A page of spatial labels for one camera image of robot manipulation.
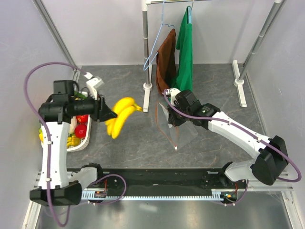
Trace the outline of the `clear zip top bag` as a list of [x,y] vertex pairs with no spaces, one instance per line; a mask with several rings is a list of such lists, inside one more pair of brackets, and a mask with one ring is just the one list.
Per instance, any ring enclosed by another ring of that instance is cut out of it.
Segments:
[[191,143],[198,136],[198,132],[192,126],[191,122],[187,121],[181,126],[174,126],[168,123],[168,118],[169,111],[166,102],[157,100],[155,105],[155,122],[157,128],[170,142],[175,151]]

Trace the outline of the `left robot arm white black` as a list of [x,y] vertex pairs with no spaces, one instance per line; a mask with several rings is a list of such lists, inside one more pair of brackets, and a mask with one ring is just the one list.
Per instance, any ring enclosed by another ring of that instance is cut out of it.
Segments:
[[86,82],[88,97],[77,100],[72,80],[53,83],[53,94],[44,102],[38,113],[42,117],[43,156],[38,187],[30,191],[30,200],[44,206],[72,206],[81,201],[82,192],[89,185],[101,187],[105,177],[96,163],[82,166],[73,177],[67,174],[67,140],[71,120],[78,115],[89,115],[92,120],[104,122],[116,118],[100,96],[97,88],[102,79],[94,77]]

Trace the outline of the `white radish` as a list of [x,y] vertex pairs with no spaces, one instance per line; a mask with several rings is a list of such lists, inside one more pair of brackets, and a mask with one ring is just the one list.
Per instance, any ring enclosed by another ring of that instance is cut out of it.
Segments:
[[77,125],[78,125],[77,119],[76,119],[76,117],[74,116],[74,117],[71,119],[69,134],[73,134],[73,133],[74,133],[74,130],[75,130],[75,128],[76,128]]

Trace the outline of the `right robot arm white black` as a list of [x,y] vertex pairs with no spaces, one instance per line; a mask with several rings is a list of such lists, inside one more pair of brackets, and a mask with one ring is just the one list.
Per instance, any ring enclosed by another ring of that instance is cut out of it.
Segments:
[[170,102],[168,122],[177,127],[190,121],[195,126],[217,133],[244,150],[251,159],[228,162],[218,176],[222,187],[228,188],[243,179],[257,179],[271,186],[288,165],[285,141],[279,136],[270,138],[231,119],[216,106],[201,104],[190,90],[176,88],[163,92]]

